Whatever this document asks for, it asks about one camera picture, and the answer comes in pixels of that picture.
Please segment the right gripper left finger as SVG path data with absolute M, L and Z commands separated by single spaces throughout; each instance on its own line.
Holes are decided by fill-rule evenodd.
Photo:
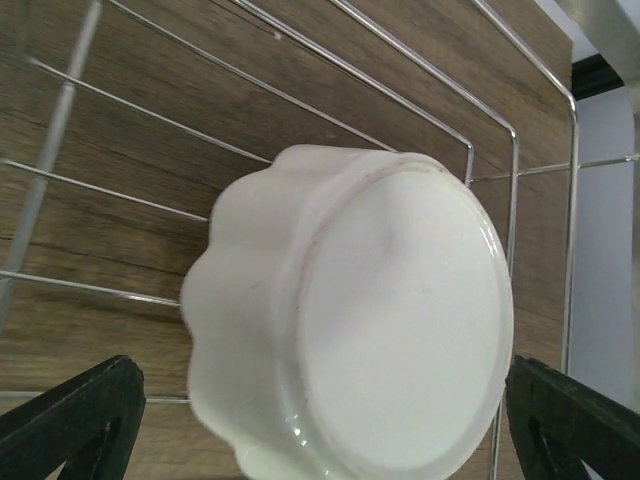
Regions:
M 1 477 L 122 479 L 145 405 L 141 369 L 111 357 L 1 416 Z

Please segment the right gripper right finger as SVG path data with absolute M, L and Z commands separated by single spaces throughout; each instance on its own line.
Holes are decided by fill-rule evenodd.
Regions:
M 639 415 L 554 368 L 516 356 L 506 410 L 526 479 L 639 477 Z

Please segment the white scalloped bowl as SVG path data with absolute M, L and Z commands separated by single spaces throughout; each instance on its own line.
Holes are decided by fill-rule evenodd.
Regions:
M 285 149 L 220 194 L 180 303 L 192 411 L 252 479 L 446 479 L 511 362 L 499 236 L 423 154 Z

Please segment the metal wire dish rack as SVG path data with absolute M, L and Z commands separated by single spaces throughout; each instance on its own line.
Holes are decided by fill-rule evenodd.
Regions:
M 568 38 L 532 1 L 5 1 L 1 407 L 130 355 L 131 479 L 239 468 L 186 398 L 179 282 L 222 189 L 284 147 L 414 149 L 514 249 L 515 346 L 568 357 Z

